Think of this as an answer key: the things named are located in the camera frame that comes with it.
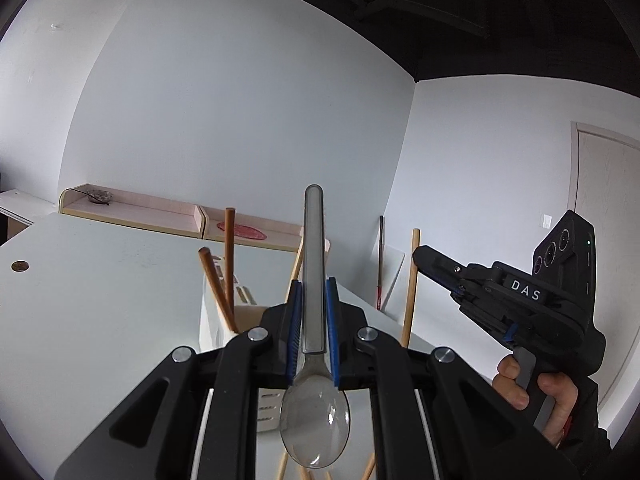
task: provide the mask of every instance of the wooden shelf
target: wooden shelf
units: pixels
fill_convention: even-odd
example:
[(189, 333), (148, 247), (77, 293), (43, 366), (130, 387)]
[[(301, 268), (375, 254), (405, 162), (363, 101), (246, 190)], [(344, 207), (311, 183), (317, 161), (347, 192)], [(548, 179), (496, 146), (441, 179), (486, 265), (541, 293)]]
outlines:
[[(82, 190), (101, 189), (113, 193), (109, 205), (89, 202)], [(62, 214), (192, 238), (202, 238), (205, 216), (199, 206), (176, 200), (84, 184), (60, 195)]]
[[(211, 207), (203, 207), (202, 210), (207, 219), (204, 239), (224, 242), (225, 232), (219, 225), (225, 221), (224, 210)], [(242, 215), (236, 212), (236, 244), (296, 252), (300, 245), (301, 232), (302, 226), (300, 225)]]

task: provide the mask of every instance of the finger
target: finger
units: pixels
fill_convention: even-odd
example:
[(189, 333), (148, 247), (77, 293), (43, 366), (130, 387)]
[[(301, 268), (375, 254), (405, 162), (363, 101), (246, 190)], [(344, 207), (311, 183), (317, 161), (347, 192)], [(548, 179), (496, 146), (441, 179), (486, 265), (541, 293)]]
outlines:
[(498, 372), (509, 379), (515, 379), (520, 374), (520, 365), (514, 356), (507, 355), (498, 364)]
[(529, 395), (513, 379), (498, 374), (494, 377), (492, 387), (516, 410), (524, 410), (529, 404)]
[(558, 438), (559, 441), (564, 425), (578, 400), (578, 388), (567, 375), (562, 373), (540, 374), (538, 386), (556, 400), (543, 434), (550, 440)]

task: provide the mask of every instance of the chopstick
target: chopstick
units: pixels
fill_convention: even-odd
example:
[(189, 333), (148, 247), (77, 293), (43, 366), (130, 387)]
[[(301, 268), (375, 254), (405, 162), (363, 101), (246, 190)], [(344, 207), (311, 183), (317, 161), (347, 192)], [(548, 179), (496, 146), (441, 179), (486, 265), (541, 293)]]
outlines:
[[(411, 267), (409, 267), (409, 287), (406, 292), (406, 307), (404, 309), (404, 323), (402, 324), (402, 335), (400, 344), (407, 348), (411, 338), (411, 326), (414, 323), (415, 293), (418, 287), (418, 267), (414, 264), (414, 251), (420, 245), (420, 229), (414, 229), (411, 236)], [(364, 469), (362, 480), (369, 480), (373, 468), (376, 465), (376, 454), (371, 453), (367, 467)]]
[(225, 288), (226, 303), (234, 314), (234, 229), (236, 227), (236, 210), (225, 209)]
[(311, 476), (311, 471), (306, 467), (300, 466), (300, 480), (314, 480), (313, 476)]
[(289, 283), (287, 283), (287, 294), (284, 297), (284, 301), (286, 302), (289, 299), (289, 291), (291, 290), (291, 282), (293, 280), (297, 280), (300, 276), (300, 269), (302, 268), (302, 248), (305, 239), (300, 237), (300, 245), (298, 246), (298, 252), (296, 253), (296, 259), (293, 261), (293, 268), (291, 269), (291, 277), (289, 278)]
[(289, 460), (289, 453), (284, 450), (282, 458), (280, 459), (280, 465), (278, 466), (278, 472), (276, 473), (276, 480), (282, 480), (284, 478), (284, 472), (287, 470), (287, 461)]
[(209, 286), (211, 287), (213, 295), (218, 302), (218, 306), (220, 308), (220, 311), (222, 312), (222, 316), (225, 318), (226, 325), (230, 330), (238, 333), (238, 326), (236, 325), (234, 315), (229, 309), (229, 306), (226, 302), (225, 293), (222, 290), (222, 285), (220, 285), (220, 279), (216, 272), (216, 266), (213, 263), (213, 258), (211, 257), (211, 251), (208, 247), (202, 247), (198, 250), (198, 254), (200, 255), (200, 262), (202, 263), (204, 273), (207, 275)]
[(385, 217), (380, 215), (380, 240), (378, 243), (378, 290), (376, 309), (382, 308), (382, 258), (385, 251), (384, 234), (385, 233)]
[(364, 474), (362, 475), (362, 480), (369, 480), (371, 473), (373, 473), (373, 468), (376, 466), (376, 454), (371, 453), (369, 457), (369, 462), (367, 462), (366, 468), (364, 468)]

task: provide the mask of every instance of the wooden door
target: wooden door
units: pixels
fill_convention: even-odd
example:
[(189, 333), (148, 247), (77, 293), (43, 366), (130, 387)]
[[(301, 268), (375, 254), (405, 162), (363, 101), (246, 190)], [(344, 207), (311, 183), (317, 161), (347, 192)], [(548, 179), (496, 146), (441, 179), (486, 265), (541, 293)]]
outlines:
[(640, 150), (633, 141), (586, 132), (578, 132), (578, 148), (575, 211), (595, 228), (594, 323), (607, 338), (604, 361), (593, 376), (602, 400), (635, 349), (640, 329)]

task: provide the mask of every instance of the spoon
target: spoon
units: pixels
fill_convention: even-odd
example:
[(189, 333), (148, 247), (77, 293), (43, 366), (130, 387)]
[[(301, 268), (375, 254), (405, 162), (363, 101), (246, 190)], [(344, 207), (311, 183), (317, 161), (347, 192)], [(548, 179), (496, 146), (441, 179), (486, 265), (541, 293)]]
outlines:
[(349, 403), (334, 386), (326, 355), (322, 188), (305, 192), (302, 368), (282, 398), (280, 436), (301, 466), (327, 467), (342, 454), (351, 428)]

